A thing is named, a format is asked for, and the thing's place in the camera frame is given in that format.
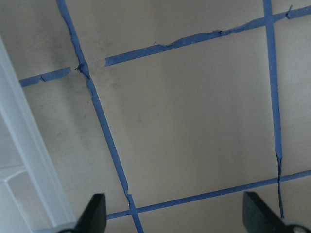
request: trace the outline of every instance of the plastic container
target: plastic container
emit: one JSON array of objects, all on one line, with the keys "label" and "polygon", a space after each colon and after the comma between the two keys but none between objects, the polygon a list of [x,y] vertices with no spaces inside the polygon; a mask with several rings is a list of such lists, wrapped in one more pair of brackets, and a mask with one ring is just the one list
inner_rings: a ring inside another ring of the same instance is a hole
[{"label": "plastic container", "polygon": [[75,222],[0,38],[0,231],[49,232]]}]

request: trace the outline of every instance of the metal screw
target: metal screw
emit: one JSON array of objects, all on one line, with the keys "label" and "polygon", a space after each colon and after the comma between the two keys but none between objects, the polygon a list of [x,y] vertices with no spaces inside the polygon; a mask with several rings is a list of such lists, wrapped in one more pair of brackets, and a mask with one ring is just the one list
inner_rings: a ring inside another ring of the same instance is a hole
[{"label": "metal screw", "polygon": [[293,231],[294,233],[306,233],[306,230],[301,227],[294,227]]}]

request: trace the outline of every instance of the blue tape strip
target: blue tape strip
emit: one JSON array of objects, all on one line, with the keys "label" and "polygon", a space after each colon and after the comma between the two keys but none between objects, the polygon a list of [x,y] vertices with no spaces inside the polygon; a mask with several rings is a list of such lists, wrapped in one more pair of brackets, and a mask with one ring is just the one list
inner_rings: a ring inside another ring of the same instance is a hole
[{"label": "blue tape strip", "polygon": [[74,25],[72,23],[72,20],[71,20],[68,8],[66,6],[65,0],[57,0],[57,4],[58,4],[58,8],[60,10],[62,17],[64,18],[64,20],[68,26],[71,41],[72,41],[75,53],[76,53],[78,60],[79,60],[79,66],[77,67],[77,69],[81,73],[83,73],[86,77],[86,85],[90,91],[90,94],[92,97],[92,102],[93,102],[99,123],[100,123],[102,131],[104,133],[104,136],[105,136],[105,139],[106,139],[106,142],[107,142],[113,163],[114,163],[115,168],[117,170],[117,174],[118,174],[121,186],[123,188],[124,194],[125,194],[126,198],[128,199],[128,203],[130,206],[130,214],[132,215],[132,218],[133,218],[133,221],[135,223],[137,232],[143,233],[144,231],[142,229],[141,222],[140,222],[138,213],[136,211],[136,207],[134,204],[133,197],[132,197],[132,195],[127,193],[128,192],[128,183],[126,180],[126,176],[125,176],[125,173],[123,171],[121,161],[120,161],[115,143],[113,141],[113,138],[112,138],[112,135],[110,132],[110,128],[109,128],[108,123],[107,123],[107,119],[106,119],[105,114],[104,114],[103,107],[102,107],[101,102],[99,100],[99,97],[97,95],[97,91],[96,91],[94,82],[91,79],[91,76],[89,74],[88,66],[87,66],[87,63],[85,61],[84,55],[82,53],[80,43],[79,43],[79,39],[78,39],[77,33],[75,31]]},{"label": "blue tape strip", "polygon": [[40,80],[47,82],[50,80],[63,78],[66,75],[68,75],[70,72],[71,72],[71,69],[68,67],[68,68],[52,71],[49,73],[36,75],[36,76],[30,77],[27,79],[22,79],[19,81],[19,83],[21,87],[31,86],[31,85],[38,84]]},{"label": "blue tape strip", "polygon": [[[299,8],[296,10],[290,9],[287,12],[274,15],[273,18],[274,18],[274,22],[276,22],[285,17],[288,19],[291,19],[291,18],[306,16],[309,14],[311,14],[311,6]],[[232,33],[243,32],[246,30],[262,27],[264,25],[265,25],[265,19],[264,17],[262,17],[262,18],[254,19],[246,24],[243,24],[233,29],[229,29],[225,31],[214,31],[210,33],[200,33],[196,35],[187,36],[179,40],[176,40],[168,45],[153,45],[153,46],[146,47],[143,49],[138,49],[138,50],[122,53],[119,55],[107,57],[105,58],[105,61],[106,61],[105,66],[111,66],[117,63],[122,63],[122,62],[130,61],[133,59],[137,59],[140,57],[149,56],[155,53],[164,52],[164,51],[180,48],[180,47],[187,46],[187,45],[192,45],[195,43],[199,43],[199,42],[206,41],[206,40],[211,40],[211,39],[229,35]]]},{"label": "blue tape strip", "polygon": [[[283,176],[282,181],[285,182],[285,181],[295,180],[295,179],[299,179],[299,178],[303,178],[307,176],[311,176],[311,170],[295,173],[295,174],[288,175],[288,176]],[[244,184],[244,185],[240,185],[240,186],[236,186],[232,188],[221,189],[221,190],[204,193],[200,195],[195,195],[191,197],[171,200],[171,201],[167,201],[167,202],[163,202],[159,204],[148,205],[148,206],[137,208],[137,212],[143,213],[143,212],[166,208],[166,207],[170,207],[174,205],[180,205],[180,204],[184,204],[184,203],[188,203],[192,201],[203,200],[203,199],[213,198],[213,197],[222,196],[222,195],[226,195],[230,193],[241,192],[241,191],[245,191],[248,189],[271,185],[271,184],[277,183],[277,181],[278,181],[278,178],[273,178],[273,179],[268,179],[264,181]],[[126,211],[118,212],[115,214],[110,214],[107,216],[107,219],[113,219],[113,218],[118,218],[118,217],[123,217],[123,216],[126,216]]]},{"label": "blue tape strip", "polygon": [[281,218],[284,218],[283,202],[281,194],[281,176],[282,176],[282,137],[281,137],[281,118],[279,110],[278,99],[278,85],[277,85],[277,67],[276,67],[276,43],[274,36],[274,18],[272,13],[271,0],[263,0],[266,34],[267,34],[267,46],[268,46],[268,58],[269,58],[269,72],[270,72],[270,87],[271,87],[271,99],[272,99],[272,113],[273,113],[273,128],[274,128],[274,143],[276,149],[276,158],[278,165],[278,199],[281,212]]}]

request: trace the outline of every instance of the short blue tape strip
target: short blue tape strip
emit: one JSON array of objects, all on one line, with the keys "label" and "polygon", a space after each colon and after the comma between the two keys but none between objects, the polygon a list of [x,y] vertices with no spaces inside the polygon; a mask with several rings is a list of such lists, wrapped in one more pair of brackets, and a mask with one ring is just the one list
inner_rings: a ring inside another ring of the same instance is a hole
[{"label": "short blue tape strip", "polygon": [[[299,178],[303,178],[303,177],[307,177],[307,176],[311,176],[311,170],[295,173],[295,174],[288,175],[288,176],[283,176],[282,181],[285,182],[285,181],[295,180],[295,179],[299,179]],[[170,207],[170,206],[174,206],[174,205],[180,205],[180,204],[184,204],[184,203],[188,203],[188,202],[192,202],[192,201],[223,196],[223,195],[230,194],[230,193],[236,193],[236,192],[241,192],[241,191],[245,191],[248,189],[258,188],[258,187],[262,187],[262,186],[266,186],[266,185],[271,185],[271,184],[277,183],[277,181],[278,181],[278,178],[273,178],[273,179],[268,179],[268,180],[264,180],[264,181],[258,181],[258,182],[254,182],[254,183],[244,184],[244,185],[240,185],[240,186],[236,186],[236,187],[232,187],[232,188],[226,188],[226,189],[217,190],[217,191],[213,191],[213,192],[209,192],[209,193],[204,193],[204,194],[200,194],[200,195],[195,195],[195,196],[191,196],[191,197],[171,200],[171,201],[167,201],[167,202],[163,202],[163,203],[159,203],[159,204],[148,205],[148,206],[137,208],[137,212],[143,213],[143,212],[162,209],[162,208],[166,208],[166,207]],[[108,215],[107,219],[123,217],[126,215],[127,215],[126,211],[118,212],[115,214]]]},{"label": "short blue tape strip", "polygon": [[[274,18],[274,22],[276,22],[276,21],[279,21],[285,17],[288,19],[291,19],[291,18],[306,16],[309,14],[311,14],[311,6],[299,8],[296,10],[289,10],[289,11],[283,12],[283,13],[279,13],[279,14],[274,15],[273,18]],[[107,58],[105,58],[105,61],[106,61],[105,66],[111,66],[111,65],[114,65],[117,63],[130,61],[133,59],[149,56],[149,55],[156,54],[159,52],[164,52],[164,51],[180,48],[183,46],[192,45],[195,43],[211,40],[211,39],[218,38],[218,37],[225,36],[225,35],[229,35],[232,33],[243,32],[246,30],[262,27],[264,25],[265,25],[265,19],[264,19],[264,17],[262,17],[262,18],[254,19],[254,20],[252,20],[246,24],[243,24],[243,25],[236,27],[236,28],[233,28],[233,29],[229,29],[229,30],[225,30],[225,31],[214,31],[214,32],[210,32],[210,33],[200,33],[200,34],[196,34],[196,35],[187,36],[187,37],[181,38],[179,40],[176,40],[176,41],[174,41],[168,45],[153,45],[153,46],[146,47],[143,49],[138,49],[138,50],[134,50],[131,52],[126,52],[123,54],[107,57]]]},{"label": "short blue tape strip", "polygon": [[90,91],[90,94],[92,96],[92,102],[93,102],[99,123],[100,123],[102,131],[104,133],[104,136],[105,136],[105,139],[106,139],[106,142],[107,142],[113,163],[114,163],[115,168],[117,170],[117,174],[118,174],[121,186],[123,188],[124,194],[125,194],[126,198],[128,199],[128,203],[130,206],[130,214],[132,215],[132,218],[133,218],[133,221],[135,223],[137,232],[143,233],[144,231],[142,229],[141,222],[140,222],[138,213],[136,211],[136,207],[135,207],[135,204],[133,201],[133,197],[132,197],[132,195],[127,193],[128,183],[126,180],[126,176],[125,176],[125,173],[123,171],[121,161],[120,161],[115,143],[113,141],[113,138],[112,138],[112,135],[111,135],[108,123],[107,123],[107,119],[106,119],[105,114],[104,114],[102,104],[101,104],[99,97],[97,95],[97,91],[96,91],[94,82],[90,77],[88,66],[87,66],[87,63],[85,61],[84,55],[82,53],[80,43],[79,43],[79,39],[78,39],[77,33],[75,31],[74,25],[72,23],[72,20],[71,20],[68,8],[66,6],[65,0],[57,0],[57,4],[58,4],[58,8],[60,10],[62,17],[64,18],[64,20],[68,26],[71,41],[72,41],[75,53],[76,53],[78,60],[79,60],[79,66],[77,69],[81,73],[83,73],[86,77],[86,85],[87,85],[87,87]]},{"label": "short blue tape strip", "polygon": [[68,68],[52,71],[49,73],[36,75],[36,76],[30,77],[27,79],[22,79],[19,81],[19,83],[21,87],[31,86],[31,85],[38,84],[40,80],[47,82],[50,80],[63,78],[66,75],[68,75],[70,72],[71,72],[71,69],[68,67]]},{"label": "short blue tape strip", "polygon": [[263,8],[265,15],[265,25],[267,34],[268,58],[269,58],[269,72],[270,72],[270,87],[272,99],[272,113],[273,113],[273,128],[274,128],[274,142],[276,149],[276,158],[278,164],[278,199],[281,212],[281,218],[284,218],[283,202],[281,194],[281,176],[282,176],[282,137],[281,137],[281,118],[279,110],[278,99],[278,85],[277,85],[277,67],[276,67],[276,43],[274,36],[274,18],[272,13],[271,0],[263,0]]}]

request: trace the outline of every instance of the black object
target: black object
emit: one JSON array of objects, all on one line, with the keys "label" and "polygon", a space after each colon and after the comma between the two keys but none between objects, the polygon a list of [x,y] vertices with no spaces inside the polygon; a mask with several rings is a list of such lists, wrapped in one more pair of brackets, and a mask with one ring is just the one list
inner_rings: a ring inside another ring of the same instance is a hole
[{"label": "black object", "polygon": [[106,222],[105,194],[94,194],[74,229],[65,229],[58,233],[103,233]]},{"label": "black object", "polygon": [[243,223],[249,233],[311,233],[300,225],[285,225],[255,192],[244,192]]}]

